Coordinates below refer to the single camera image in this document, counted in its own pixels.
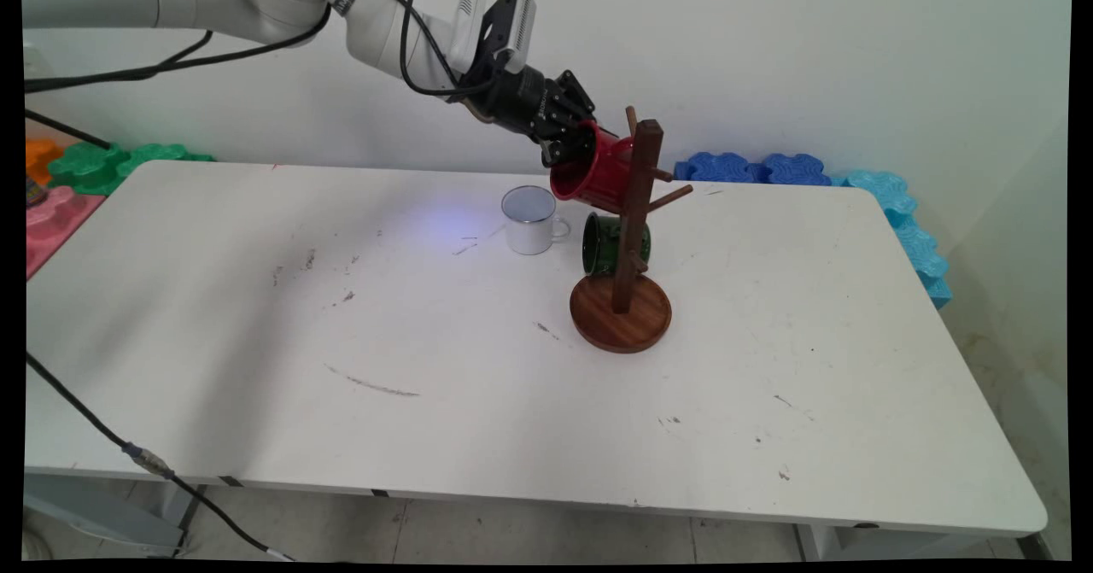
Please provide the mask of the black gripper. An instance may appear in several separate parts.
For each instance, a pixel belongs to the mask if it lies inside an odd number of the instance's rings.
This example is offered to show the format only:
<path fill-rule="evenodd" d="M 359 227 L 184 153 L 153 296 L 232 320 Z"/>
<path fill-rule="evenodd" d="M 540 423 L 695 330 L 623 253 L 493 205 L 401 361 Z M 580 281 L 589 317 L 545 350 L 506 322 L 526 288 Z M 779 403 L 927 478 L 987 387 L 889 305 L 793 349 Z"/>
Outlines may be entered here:
<path fill-rule="evenodd" d="M 534 67 L 519 73 L 500 70 L 485 91 L 465 102 L 481 117 L 507 131 L 541 140 L 544 168 L 579 161 L 591 152 L 593 101 L 568 68 L 549 79 Z"/>

